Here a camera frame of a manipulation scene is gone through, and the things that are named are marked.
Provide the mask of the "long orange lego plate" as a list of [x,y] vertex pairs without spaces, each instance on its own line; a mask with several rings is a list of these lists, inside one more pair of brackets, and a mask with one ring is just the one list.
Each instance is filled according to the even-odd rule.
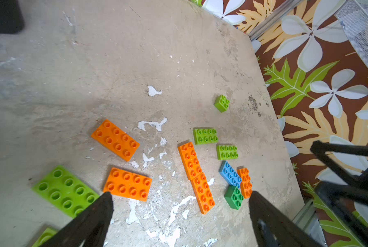
[[188,142],[179,146],[178,151],[187,174],[187,178],[192,184],[200,212],[205,215],[215,206],[215,201],[207,182],[207,178],[200,167],[194,145],[192,142]]

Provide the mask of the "blue lego plate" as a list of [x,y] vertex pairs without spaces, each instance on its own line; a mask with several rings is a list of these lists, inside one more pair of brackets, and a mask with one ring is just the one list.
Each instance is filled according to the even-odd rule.
[[242,178],[227,161],[222,162],[219,174],[230,186],[236,186],[237,188],[241,187]]

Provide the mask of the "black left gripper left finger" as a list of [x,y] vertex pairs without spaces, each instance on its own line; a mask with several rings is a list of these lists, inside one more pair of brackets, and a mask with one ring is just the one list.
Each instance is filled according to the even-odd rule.
[[42,246],[102,247],[113,212],[111,193],[105,192]]

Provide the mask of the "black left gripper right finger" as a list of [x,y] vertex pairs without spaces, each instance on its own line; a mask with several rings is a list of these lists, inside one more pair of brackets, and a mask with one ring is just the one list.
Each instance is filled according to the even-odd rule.
[[319,247],[320,244],[301,230],[259,192],[253,191],[250,217],[260,247]]

